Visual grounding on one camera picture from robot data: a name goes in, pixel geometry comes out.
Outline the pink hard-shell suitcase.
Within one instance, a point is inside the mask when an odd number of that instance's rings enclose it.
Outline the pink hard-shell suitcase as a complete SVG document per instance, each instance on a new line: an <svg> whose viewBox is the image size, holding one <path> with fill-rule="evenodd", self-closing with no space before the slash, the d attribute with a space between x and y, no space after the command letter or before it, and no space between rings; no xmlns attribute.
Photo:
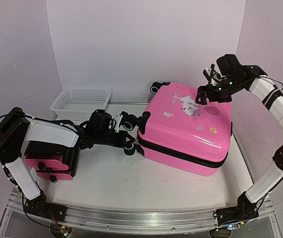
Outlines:
<svg viewBox="0 0 283 238"><path fill-rule="evenodd" d="M231 104L196 102L198 89L154 82L140 117L121 113L121 126L137 128L136 150L145 158L203 176L224 164L232 136Z"/></svg>

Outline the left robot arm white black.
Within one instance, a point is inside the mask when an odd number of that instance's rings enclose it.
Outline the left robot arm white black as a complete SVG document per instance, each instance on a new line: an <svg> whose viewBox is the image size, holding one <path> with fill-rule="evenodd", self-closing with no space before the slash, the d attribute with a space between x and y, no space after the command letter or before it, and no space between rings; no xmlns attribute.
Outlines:
<svg viewBox="0 0 283 238"><path fill-rule="evenodd" d="M55 182L71 179L81 150L94 145L122 148L126 155L135 152L135 139L128 133L134 125L122 112L113 118L105 110L95 110L89 120L75 124L70 120L46 120L13 108L0 116L0 162L9 180L31 200L29 207L39 217L49 213L40 196L41 188L30 173L34 168L43 178Z"/></svg>

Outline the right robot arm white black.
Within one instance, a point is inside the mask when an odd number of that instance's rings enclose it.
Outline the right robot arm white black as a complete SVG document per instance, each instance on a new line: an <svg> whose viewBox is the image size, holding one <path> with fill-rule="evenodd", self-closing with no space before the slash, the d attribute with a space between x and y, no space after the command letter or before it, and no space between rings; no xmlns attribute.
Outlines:
<svg viewBox="0 0 283 238"><path fill-rule="evenodd" d="M273 157L244 193L256 203L283 179L283 84L257 65L233 63L219 69L204 69L208 83L199 87L198 101L232 102L234 130L252 164L257 155Z"/></svg>

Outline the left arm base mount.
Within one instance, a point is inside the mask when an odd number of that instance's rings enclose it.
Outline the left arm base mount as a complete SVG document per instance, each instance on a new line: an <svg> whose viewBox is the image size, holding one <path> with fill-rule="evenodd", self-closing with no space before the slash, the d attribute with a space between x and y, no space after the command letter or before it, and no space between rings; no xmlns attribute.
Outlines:
<svg viewBox="0 0 283 238"><path fill-rule="evenodd" d="M47 197L42 192L34 199L26 199L23 208L27 214L55 220L56 222L63 222L67 211L66 206L47 201Z"/></svg>

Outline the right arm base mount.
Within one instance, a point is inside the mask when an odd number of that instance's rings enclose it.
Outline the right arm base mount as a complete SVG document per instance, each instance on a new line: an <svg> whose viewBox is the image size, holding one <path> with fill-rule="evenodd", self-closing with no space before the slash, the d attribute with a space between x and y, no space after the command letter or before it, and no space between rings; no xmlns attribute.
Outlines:
<svg viewBox="0 0 283 238"><path fill-rule="evenodd" d="M213 217L216 218L219 228L246 222L258 216L257 204L250 202L246 197L246 192L238 197L236 206L220 208L213 213Z"/></svg>

